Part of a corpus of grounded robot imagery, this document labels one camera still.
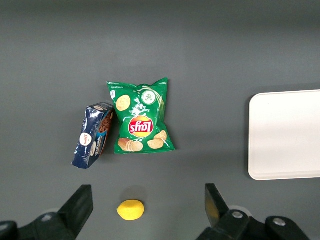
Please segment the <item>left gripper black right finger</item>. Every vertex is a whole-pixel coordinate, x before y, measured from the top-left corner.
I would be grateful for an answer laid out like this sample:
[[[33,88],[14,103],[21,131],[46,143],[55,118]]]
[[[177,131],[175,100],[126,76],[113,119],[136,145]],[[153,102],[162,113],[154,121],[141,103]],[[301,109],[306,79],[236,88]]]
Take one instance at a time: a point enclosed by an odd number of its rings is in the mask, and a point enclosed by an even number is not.
[[[216,185],[205,185],[205,211],[210,222],[199,240],[308,240],[291,219],[269,216],[259,222],[239,209],[230,209]]]

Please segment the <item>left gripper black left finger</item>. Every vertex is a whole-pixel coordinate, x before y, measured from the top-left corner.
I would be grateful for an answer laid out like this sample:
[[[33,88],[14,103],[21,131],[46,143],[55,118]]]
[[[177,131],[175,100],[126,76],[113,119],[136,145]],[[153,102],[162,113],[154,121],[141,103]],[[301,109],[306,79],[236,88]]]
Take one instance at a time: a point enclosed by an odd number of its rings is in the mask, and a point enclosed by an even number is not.
[[[93,212],[91,185],[82,185],[57,211],[40,215],[18,227],[13,220],[0,223],[2,240],[75,240]]]

